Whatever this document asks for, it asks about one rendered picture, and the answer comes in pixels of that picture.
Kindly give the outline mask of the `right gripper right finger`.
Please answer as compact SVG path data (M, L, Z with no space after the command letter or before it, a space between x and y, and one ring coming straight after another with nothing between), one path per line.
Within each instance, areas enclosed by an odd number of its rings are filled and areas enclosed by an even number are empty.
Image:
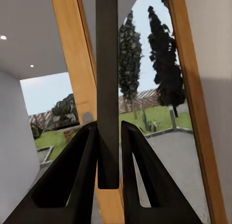
M139 128L121 124L125 224L203 224ZM151 208L140 205L132 152Z

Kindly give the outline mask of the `poster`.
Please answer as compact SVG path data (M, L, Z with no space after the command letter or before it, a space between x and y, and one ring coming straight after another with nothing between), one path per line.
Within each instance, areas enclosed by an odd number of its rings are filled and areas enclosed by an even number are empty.
M119 188L118 4L96 0L98 188Z

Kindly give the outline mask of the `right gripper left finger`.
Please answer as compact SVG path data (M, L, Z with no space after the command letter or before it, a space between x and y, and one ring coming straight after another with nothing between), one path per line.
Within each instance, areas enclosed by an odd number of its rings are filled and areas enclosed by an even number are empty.
M3 224L91 224L97 120L80 128Z

